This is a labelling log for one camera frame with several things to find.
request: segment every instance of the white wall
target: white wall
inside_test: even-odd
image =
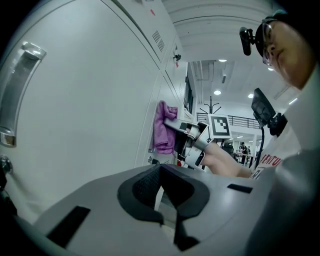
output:
[[[215,112],[219,107],[221,107],[216,112],[216,114],[254,119],[254,112],[251,109],[250,105],[241,105],[239,103],[233,102],[212,101],[212,105],[216,103],[219,104],[213,107],[213,112]],[[200,110],[200,108],[209,113],[209,107],[207,105],[198,104],[196,106],[196,112],[203,113],[203,111]]]

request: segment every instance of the purple towel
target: purple towel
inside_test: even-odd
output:
[[[177,116],[178,107],[168,106],[163,100],[159,102],[153,124],[154,147],[157,149],[159,154],[174,154],[176,131],[165,126],[164,120],[165,118],[173,120],[176,119]]]

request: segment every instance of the metal handle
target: metal handle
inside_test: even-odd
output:
[[[23,42],[17,51],[9,71],[6,83],[0,88],[0,143],[6,146],[16,145],[17,122],[21,102],[37,66],[46,52],[40,47]]]

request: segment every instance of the vent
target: vent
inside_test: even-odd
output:
[[[160,42],[158,44],[158,47],[160,49],[160,52],[162,52],[163,49],[165,48],[165,43],[164,43],[164,41],[162,41],[162,39],[160,40]]]
[[[159,34],[158,30],[154,32],[154,34],[152,35],[152,37],[153,37],[153,39],[154,39],[154,41],[155,41],[156,43],[159,42],[159,40],[160,40],[161,37],[160,37],[160,34]]]

